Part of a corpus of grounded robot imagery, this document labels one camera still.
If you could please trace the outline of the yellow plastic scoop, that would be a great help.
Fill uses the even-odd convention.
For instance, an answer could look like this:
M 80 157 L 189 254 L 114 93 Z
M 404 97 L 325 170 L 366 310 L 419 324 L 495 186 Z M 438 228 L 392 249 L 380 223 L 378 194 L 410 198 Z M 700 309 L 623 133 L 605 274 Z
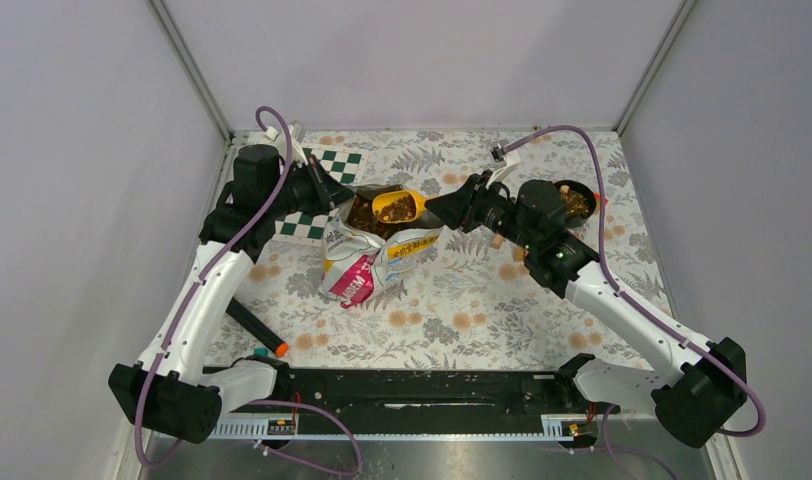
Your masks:
M 414 190 L 398 190 L 383 193 L 372 201 L 375 218 L 387 224 L 409 223 L 417 220 L 425 211 L 427 198 Z

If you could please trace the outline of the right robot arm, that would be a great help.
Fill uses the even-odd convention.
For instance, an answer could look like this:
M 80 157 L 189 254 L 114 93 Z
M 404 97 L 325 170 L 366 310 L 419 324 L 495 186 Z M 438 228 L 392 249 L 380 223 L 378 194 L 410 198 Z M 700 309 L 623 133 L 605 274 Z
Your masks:
M 529 180 L 512 197 L 490 173 L 432 198 L 426 210 L 452 230 L 484 227 L 523 248 L 530 276 L 625 340 L 649 369 L 578 355 L 555 386 L 557 402 L 579 412 L 591 402 L 651 415 L 676 440 L 704 446 L 746 403 L 746 353 L 729 337 L 712 341 L 669 317 L 606 271 L 600 255 L 565 226 L 567 204 L 550 181 Z

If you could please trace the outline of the cat food bag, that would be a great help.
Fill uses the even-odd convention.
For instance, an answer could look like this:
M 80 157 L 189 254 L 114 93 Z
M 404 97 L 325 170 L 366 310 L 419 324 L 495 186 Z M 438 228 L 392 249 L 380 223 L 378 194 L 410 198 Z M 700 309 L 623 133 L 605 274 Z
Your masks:
M 443 223 L 430 213 L 409 223 L 387 224 L 375 217 L 373 200 L 401 190 L 400 184 L 362 185 L 341 205 L 322 234 L 319 293 L 350 308 L 401 282 L 427 259 Z

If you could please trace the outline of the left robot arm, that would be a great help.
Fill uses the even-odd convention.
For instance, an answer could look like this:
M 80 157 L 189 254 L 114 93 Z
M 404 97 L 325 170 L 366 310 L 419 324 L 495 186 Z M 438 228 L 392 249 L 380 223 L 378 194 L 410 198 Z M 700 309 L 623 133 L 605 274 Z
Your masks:
M 171 312 L 135 363 L 117 364 L 110 373 L 108 385 L 133 425 L 199 444 L 221 416 L 254 400 L 270 411 L 289 404 L 293 387 L 280 376 L 284 362 L 252 356 L 207 374 L 207 349 L 226 315 L 262 342 L 271 340 L 235 298 L 242 280 L 279 221 L 328 214 L 354 196 L 313 156 L 285 158 L 271 145 L 239 150 Z

